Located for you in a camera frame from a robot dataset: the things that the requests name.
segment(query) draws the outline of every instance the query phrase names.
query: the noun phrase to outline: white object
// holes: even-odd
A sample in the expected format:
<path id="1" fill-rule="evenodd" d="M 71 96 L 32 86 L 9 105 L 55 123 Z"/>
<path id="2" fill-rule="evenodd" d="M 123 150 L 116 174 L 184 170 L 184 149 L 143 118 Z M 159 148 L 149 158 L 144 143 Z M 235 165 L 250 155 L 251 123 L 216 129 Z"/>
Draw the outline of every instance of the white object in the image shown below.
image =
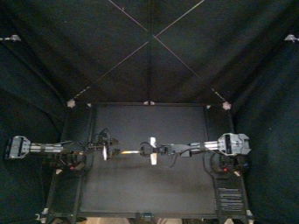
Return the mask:
<path id="1" fill-rule="evenodd" d="M 67 104 L 68 104 L 68 108 L 73 108 L 76 106 L 76 102 L 73 100 L 69 100 Z"/>
<path id="2" fill-rule="evenodd" d="M 104 157 L 104 160 L 108 161 L 108 149 L 107 149 L 107 146 L 104 146 L 104 149 L 103 149 L 103 157 Z"/>
<path id="3" fill-rule="evenodd" d="M 294 34 L 288 34 L 287 37 L 284 38 L 284 41 L 295 42 L 299 41 L 299 38 L 296 38 Z"/>
<path id="4" fill-rule="evenodd" d="M 151 164 L 156 165 L 156 153 L 151 154 Z"/>
<path id="5" fill-rule="evenodd" d="M 156 144 L 155 144 L 155 137 L 153 136 L 151 136 L 149 137 L 149 139 L 148 139 L 149 141 L 149 144 L 153 146 L 153 148 L 156 147 Z"/>
<path id="6" fill-rule="evenodd" d="M 226 101 L 221 106 L 226 110 L 231 109 L 231 104 Z"/>

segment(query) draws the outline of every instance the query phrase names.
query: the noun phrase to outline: metal bracket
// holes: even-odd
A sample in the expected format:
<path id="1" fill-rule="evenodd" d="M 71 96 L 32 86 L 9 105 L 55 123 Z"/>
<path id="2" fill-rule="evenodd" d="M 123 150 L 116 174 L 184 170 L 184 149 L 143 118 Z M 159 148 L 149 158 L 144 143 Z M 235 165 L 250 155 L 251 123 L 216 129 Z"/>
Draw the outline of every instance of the metal bracket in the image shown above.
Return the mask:
<path id="1" fill-rule="evenodd" d="M 152 221 L 153 215 L 151 213 L 144 213 L 144 221 Z"/>

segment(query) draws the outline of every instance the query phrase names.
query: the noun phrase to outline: metal frame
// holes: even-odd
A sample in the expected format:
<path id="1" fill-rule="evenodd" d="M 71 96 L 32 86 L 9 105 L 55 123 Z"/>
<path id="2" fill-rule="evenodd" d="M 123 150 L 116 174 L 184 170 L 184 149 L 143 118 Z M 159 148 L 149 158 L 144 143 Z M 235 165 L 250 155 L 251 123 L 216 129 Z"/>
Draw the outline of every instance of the metal frame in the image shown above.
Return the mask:
<path id="1" fill-rule="evenodd" d="M 141 103 L 100 103 L 99 105 L 103 106 L 144 106 Z M 201 105 L 199 104 L 171 104 L 171 103 L 161 103 L 156 104 L 155 106 L 175 106 L 175 107 L 199 107 Z M 204 120 L 205 120 L 205 137 L 207 140 L 209 140 L 209 121 L 211 121 L 211 115 L 209 111 L 207 108 L 203 108 L 204 112 Z M 228 118 L 228 126 L 230 126 L 230 131 L 234 132 L 234 123 L 231 120 L 231 114 L 230 111 L 227 111 L 227 118 Z M 93 130 L 93 120 L 95 120 L 95 108 L 91 109 L 89 115 L 88 115 L 88 139 L 92 138 L 92 130 Z M 52 199 L 55 197 L 55 187 L 57 185 L 57 175 L 53 173 L 52 177 L 52 183 L 51 183 L 51 192 L 49 192 L 49 197 L 48 197 L 48 202 L 47 202 L 47 207 L 49 208 L 49 214 L 48 214 L 48 220 L 47 223 L 52 223 L 53 219 L 57 217 L 65 217 L 69 219 L 71 224 L 76 223 L 76 218 L 79 217 L 120 217 L 120 218 L 136 218 L 136 217 L 145 217 L 145 213 L 87 213 L 80 211 L 80 196 L 81 196 L 81 187 L 83 187 L 83 181 L 85 177 L 85 172 L 79 174 L 79 183 L 77 183 L 77 190 L 76 190 L 76 199 L 75 199 L 75 204 L 73 204 L 73 209 L 72 213 L 52 213 Z M 213 181 L 213 189 L 215 189 L 215 197 L 217 201 L 216 205 L 216 210 L 215 214 L 211 213 L 203 213 L 199 215 L 189 215 L 185 213 L 155 213 L 152 214 L 152 217 L 156 218 L 184 218 L 184 219 L 219 219 L 219 223 L 224 224 L 227 219 L 239 219 L 244 222 L 244 224 L 248 224 L 248 217 L 247 217 L 247 210 L 248 210 L 248 199 L 247 199 L 247 194 L 246 194 L 246 187 L 244 187 L 244 180 L 243 177 L 238 177 L 238 182 L 239 182 L 239 190 L 242 192 L 242 199 L 243 199 L 243 204 L 244 204 L 244 213 L 239 213 L 236 215 L 226 215 L 221 212 L 221 207 L 220 207 L 220 192 L 219 192 L 219 187 L 220 187 L 220 182 L 223 184 L 223 178 L 215 178 L 212 177 Z"/>

